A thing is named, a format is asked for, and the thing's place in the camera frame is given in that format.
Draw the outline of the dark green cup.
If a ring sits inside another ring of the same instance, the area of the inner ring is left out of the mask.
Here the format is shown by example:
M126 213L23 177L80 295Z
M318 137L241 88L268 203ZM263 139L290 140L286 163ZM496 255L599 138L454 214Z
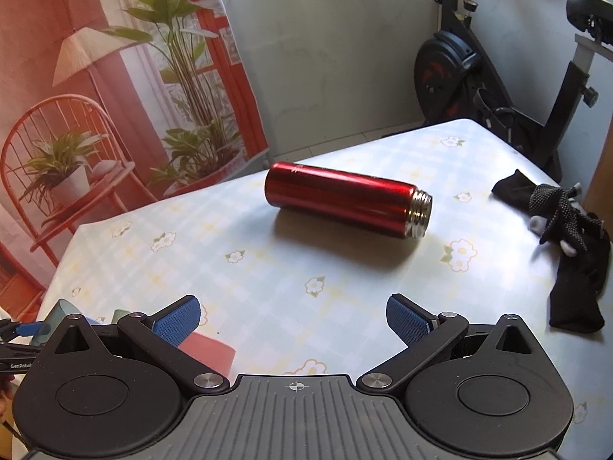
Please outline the dark green cup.
M41 327L34 334L29 345L33 347L45 345L62 320L70 315L81 315L80 309L66 299L59 299L43 319Z

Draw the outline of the black dotted work glove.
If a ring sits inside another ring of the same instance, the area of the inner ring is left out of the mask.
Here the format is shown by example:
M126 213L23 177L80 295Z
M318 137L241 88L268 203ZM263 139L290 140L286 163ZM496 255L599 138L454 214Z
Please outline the black dotted work glove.
M587 252L587 239L604 237L604 221L580 209L575 199L582 191L580 184L563 188L537 185L529 199L529 229L539 243L558 243L567 256Z

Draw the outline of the black sock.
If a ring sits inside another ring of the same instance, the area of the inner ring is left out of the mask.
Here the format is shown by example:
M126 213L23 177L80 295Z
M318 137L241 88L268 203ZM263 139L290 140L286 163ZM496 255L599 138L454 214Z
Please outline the black sock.
M561 255L550 294L550 327L577 334L595 334L605 326L598 297L609 270L611 243L604 237L585 238L587 250Z
M510 205L511 208L527 213L530 198L536 187L536 184L517 169L510 177L496 182L492 187L492 194L504 204Z

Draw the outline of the printed red backdrop curtain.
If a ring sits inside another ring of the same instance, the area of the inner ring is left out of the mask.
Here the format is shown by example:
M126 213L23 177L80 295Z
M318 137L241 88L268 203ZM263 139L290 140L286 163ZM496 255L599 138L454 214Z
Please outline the printed red backdrop curtain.
M267 152L221 0L1 0L1 309L36 317L80 225Z

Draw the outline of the black exercise bike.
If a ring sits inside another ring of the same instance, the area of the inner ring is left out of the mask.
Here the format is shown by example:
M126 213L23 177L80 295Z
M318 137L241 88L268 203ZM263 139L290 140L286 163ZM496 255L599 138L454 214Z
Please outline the black exercise bike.
M427 123L476 120L558 182L588 181L612 112L612 0L434 0Z

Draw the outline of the floral checked tablecloth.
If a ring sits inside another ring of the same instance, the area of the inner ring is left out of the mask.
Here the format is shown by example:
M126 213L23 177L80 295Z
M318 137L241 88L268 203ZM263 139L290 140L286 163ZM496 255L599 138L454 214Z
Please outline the floral checked tablecloth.
M426 235L401 240L273 208L263 173L83 224L41 307L67 299L85 316L156 312L200 299L200 332L234 348L235 374L362 375L402 343L385 322L400 293L429 312L489 324L521 316L575 402L560 453L612 452L612 330L549 324L559 251L492 196L520 171L547 177L477 123L457 120L313 159L320 167L407 182L432 196Z

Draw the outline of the pink cup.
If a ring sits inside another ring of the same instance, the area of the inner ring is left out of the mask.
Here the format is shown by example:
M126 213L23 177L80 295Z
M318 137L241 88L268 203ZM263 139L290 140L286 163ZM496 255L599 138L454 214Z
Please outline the pink cup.
M214 371L229 377L236 350L221 341L193 332L179 349Z

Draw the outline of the red metal thermos cup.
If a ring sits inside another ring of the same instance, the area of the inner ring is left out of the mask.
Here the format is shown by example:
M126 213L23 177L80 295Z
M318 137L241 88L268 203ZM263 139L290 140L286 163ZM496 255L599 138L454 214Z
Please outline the red metal thermos cup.
M301 163L266 174L269 205L343 221L399 239L425 236L432 196L413 184Z

